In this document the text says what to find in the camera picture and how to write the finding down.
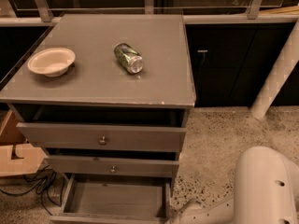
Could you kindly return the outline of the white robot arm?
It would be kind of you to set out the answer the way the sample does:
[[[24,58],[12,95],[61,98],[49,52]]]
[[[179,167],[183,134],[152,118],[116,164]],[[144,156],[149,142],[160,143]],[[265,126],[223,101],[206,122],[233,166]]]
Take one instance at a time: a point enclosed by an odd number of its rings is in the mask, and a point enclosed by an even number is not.
[[[204,208],[188,201],[166,224],[299,224],[299,166],[269,147],[251,147],[235,167],[234,195]]]

